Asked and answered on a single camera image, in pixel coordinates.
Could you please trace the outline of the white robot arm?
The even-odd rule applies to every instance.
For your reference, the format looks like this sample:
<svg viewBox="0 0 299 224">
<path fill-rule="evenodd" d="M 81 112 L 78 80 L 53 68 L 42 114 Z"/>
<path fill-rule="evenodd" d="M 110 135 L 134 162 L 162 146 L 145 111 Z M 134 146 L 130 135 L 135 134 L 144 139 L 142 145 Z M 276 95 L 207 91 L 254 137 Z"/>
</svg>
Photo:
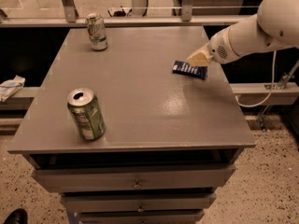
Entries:
<svg viewBox="0 0 299 224">
<path fill-rule="evenodd" d="M 252 53 L 299 47 L 299 0 L 263 0 L 256 14 L 213 35 L 187 61 L 226 64 Z"/>
</svg>

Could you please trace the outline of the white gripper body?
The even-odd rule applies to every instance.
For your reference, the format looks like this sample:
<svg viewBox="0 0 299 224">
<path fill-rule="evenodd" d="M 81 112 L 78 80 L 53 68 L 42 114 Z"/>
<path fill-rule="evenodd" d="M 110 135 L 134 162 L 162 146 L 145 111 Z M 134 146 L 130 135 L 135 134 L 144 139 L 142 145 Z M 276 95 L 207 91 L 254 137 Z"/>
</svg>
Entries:
<svg viewBox="0 0 299 224">
<path fill-rule="evenodd" d="M 214 34 L 209 40 L 209 49 L 213 60 L 217 63 L 226 64 L 239 59 L 230 44 L 229 28 L 225 28 Z"/>
</svg>

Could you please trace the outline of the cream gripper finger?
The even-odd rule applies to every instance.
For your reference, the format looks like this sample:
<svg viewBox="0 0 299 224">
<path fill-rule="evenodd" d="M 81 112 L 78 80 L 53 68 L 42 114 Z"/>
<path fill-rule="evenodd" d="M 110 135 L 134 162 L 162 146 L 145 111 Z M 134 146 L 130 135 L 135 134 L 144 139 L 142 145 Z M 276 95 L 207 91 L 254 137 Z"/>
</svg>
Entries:
<svg viewBox="0 0 299 224">
<path fill-rule="evenodd" d="M 193 58 L 195 60 L 211 60 L 213 55 L 210 52 L 208 45 L 204 45 L 193 53 Z"/>
<path fill-rule="evenodd" d="M 209 65 L 206 56 L 203 53 L 195 54 L 187 59 L 190 66 L 205 67 Z"/>
</svg>

